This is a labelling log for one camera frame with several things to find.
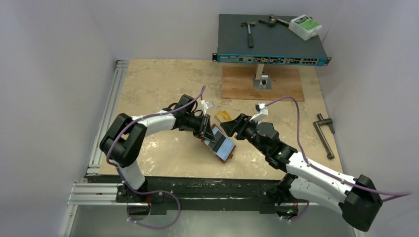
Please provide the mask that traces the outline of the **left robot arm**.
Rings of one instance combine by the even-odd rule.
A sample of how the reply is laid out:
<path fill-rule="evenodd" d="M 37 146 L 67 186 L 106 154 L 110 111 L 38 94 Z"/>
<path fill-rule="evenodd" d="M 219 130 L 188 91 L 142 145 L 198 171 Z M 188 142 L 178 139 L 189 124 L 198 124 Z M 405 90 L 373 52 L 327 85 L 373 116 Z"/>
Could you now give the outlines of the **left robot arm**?
<path fill-rule="evenodd" d="M 177 103 L 155 114 L 131 117 L 121 113 L 103 136 L 99 148 L 106 155 L 107 161 L 117 169 L 129 187 L 128 196 L 135 202 L 141 202 L 147 197 L 147 188 L 144 186 L 146 179 L 136 161 L 147 136 L 178 129 L 191 131 L 198 139 L 215 141 L 210 116 L 205 113 L 195 115 L 196 101 L 184 94 Z"/>

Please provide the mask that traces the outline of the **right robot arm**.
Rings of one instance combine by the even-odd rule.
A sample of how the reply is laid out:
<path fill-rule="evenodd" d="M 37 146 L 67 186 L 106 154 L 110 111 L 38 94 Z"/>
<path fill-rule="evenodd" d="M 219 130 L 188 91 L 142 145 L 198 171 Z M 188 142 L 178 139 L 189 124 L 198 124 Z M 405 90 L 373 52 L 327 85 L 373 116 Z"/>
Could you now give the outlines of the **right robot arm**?
<path fill-rule="evenodd" d="M 240 114 L 232 121 L 221 123 L 221 127 L 227 136 L 247 140 L 271 167 L 286 173 L 284 184 L 277 188 L 280 199 L 314 202 L 334 210 L 352 227 L 369 231 L 383 204 L 369 177 L 345 175 L 304 157 L 302 152 L 280 140 L 272 123 L 257 123 Z"/>

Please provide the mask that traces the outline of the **brown leather card holder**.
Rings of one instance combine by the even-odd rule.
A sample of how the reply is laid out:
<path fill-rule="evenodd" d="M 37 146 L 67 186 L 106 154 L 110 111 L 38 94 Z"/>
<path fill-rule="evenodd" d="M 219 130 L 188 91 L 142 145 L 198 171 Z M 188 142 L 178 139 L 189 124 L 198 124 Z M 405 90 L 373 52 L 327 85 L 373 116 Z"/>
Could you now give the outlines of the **brown leather card holder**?
<path fill-rule="evenodd" d="M 208 147 L 222 163 L 226 163 L 233 157 L 236 145 L 216 124 L 213 124 L 211 129 L 215 136 L 215 142 L 204 138 L 201 139 L 201 142 Z"/>

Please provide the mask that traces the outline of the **single black card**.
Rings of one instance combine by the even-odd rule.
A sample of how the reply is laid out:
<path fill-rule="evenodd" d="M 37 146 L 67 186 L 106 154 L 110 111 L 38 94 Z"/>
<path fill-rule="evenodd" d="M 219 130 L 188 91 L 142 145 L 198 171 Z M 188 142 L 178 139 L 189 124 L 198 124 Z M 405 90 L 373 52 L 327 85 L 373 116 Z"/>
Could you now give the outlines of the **single black card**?
<path fill-rule="evenodd" d="M 222 146 L 222 144 L 224 143 L 226 137 L 224 135 L 220 135 L 216 137 L 216 141 L 215 142 L 211 142 L 209 147 L 216 153 L 219 148 Z"/>

